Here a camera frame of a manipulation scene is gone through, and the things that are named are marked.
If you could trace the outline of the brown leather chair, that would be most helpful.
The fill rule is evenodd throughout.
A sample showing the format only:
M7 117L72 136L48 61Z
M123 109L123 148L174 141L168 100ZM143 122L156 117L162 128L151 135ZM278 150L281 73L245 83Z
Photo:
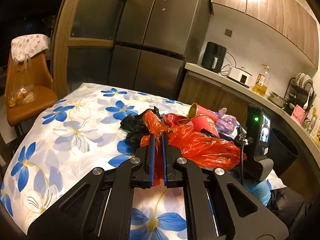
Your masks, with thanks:
M18 137L23 134L22 122L38 116L57 102L44 51L33 57L26 55L22 62L9 56L4 100L8 124Z

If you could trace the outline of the dark steel refrigerator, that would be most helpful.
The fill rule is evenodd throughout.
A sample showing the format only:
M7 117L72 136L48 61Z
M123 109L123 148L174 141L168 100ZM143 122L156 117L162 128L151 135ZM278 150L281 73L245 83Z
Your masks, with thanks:
M176 99L185 64L199 59L211 14L210 0L127 0L109 85Z

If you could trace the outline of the red paper cup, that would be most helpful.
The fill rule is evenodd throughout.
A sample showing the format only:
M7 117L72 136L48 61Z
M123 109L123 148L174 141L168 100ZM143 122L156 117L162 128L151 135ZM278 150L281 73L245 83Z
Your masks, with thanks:
M213 137L220 137L219 132L215 126L214 119L211 116L206 114L200 114L191 118L190 121L193 124L195 131L201 132L202 130L205 130Z
M213 112L209 109L206 109L197 103L193 103L191 105L191 107L189 108L189 112L188 112L187 117L189 119L192 119L192 118L194 118L196 116L200 116L200 115L205 115L205 116L211 117L213 119L214 123L217 122L217 114L215 112Z

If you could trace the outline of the purple plastic bag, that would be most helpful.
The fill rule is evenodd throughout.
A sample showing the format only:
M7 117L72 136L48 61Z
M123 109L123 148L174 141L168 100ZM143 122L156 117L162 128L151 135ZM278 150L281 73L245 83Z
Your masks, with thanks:
M234 132L238 123L234 116L226 114L227 108L221 108L217 113L216 127L219 132L231 134Z

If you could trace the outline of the black air fryer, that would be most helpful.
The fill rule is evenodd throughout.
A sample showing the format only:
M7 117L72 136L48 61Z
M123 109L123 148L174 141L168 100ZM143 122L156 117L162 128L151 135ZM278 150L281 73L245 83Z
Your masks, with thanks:
M215 73L219 73L225 59L227 49L214 42L207 42L201 66Z

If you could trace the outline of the dotted white cloth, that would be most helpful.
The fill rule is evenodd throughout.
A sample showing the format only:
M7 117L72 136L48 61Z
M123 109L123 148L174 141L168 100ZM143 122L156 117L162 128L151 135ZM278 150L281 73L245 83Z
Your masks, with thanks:
M11 41L11 57L17 62L22 62L25 55L30 57L48 49L50 46L50 38L43 34L23 35L14 38Z

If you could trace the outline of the steel bowl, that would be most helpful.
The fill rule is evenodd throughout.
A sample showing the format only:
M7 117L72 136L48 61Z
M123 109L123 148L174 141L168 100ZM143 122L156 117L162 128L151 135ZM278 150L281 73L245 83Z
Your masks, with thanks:
M276 94L275 92L270 92L268 100L270 100L272 103L274 103L275 105L277 105L280 108L284 108L286 105L286 101L281 96Z

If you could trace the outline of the blue gloved hand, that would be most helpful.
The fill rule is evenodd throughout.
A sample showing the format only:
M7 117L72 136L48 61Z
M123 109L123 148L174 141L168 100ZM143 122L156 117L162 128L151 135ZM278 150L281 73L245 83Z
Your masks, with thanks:
M264 206L268 205L271 199L271 190L266 179L263 181L245 179L243 186Z

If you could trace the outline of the wooden lower cabinets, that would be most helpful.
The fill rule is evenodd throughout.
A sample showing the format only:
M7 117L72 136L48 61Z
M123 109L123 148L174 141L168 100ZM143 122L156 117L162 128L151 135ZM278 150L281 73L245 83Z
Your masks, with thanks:
M224 85L201 74L188 70L179 94L179 101L199 105L217 112L223 107L242 125L246 125L247 107L261 107L271 117L271 128L284 133L296 146L299 157L282 174L289 178L319 178L319 149L306 132L298 126L284 111L250 90L243 92L241 85L236 88Z

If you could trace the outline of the black plastic bag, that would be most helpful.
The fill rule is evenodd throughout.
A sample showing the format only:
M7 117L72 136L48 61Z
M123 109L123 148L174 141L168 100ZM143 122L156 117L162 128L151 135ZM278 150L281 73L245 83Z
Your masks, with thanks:
M143 122L143 116L148 110L151 110L153 114L163 121L163 118L160 116L159 109L154 106L153 109L146 109L139 115L129 114L120 122L120 128L127 132L125 140L128 145L132 147L133 152L140 148L142 137L150 134L148 128Z

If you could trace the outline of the red plastic bag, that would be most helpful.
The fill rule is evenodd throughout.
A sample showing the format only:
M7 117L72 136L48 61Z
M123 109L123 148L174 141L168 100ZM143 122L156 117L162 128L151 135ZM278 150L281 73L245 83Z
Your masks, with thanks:
M199 167L221 167L231 170L240 163L240 148L232 141L209 137L197 132L193 126L187 124L175 124L168 127L150 109L143 114L142 122L149 133L155 135L153 186L159 185L164 179L161 145L161 137L164 132L169 133L169 145L179 148L183 157L197 163Z

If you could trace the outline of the floral blue white tablecloth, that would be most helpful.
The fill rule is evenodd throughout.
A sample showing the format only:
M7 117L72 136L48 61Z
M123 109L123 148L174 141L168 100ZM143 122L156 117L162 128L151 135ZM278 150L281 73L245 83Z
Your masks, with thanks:
M191 105L83 83L47 108L14 154L1 185L3 239L286 239L286 225L247 191L240 163L199 167L183 157L183 187L131 186L120 122L159 109L170 127L193 126ZM231 134L241 153L246 132Z

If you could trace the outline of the wall power socket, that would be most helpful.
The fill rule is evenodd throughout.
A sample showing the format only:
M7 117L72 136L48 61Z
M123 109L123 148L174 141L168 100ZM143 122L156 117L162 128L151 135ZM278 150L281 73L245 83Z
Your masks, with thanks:
M229 29L225 29L225 35L228 36L228 37L231 37L232 36L232 31L229 30Z

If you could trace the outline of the wooden glass door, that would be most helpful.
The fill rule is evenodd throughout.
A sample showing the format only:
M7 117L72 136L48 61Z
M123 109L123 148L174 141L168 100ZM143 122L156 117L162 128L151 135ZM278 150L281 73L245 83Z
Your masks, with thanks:
M54 90L61 99L82 83L108 83L126 0L62 0L52 39Z

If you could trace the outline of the wooden upper cabinet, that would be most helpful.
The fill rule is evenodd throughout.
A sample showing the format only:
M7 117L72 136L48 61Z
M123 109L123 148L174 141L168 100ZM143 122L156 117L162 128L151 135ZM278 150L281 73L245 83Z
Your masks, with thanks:
M319 38L316 20L296 0L212 0L268 25L292 42L318 67Z

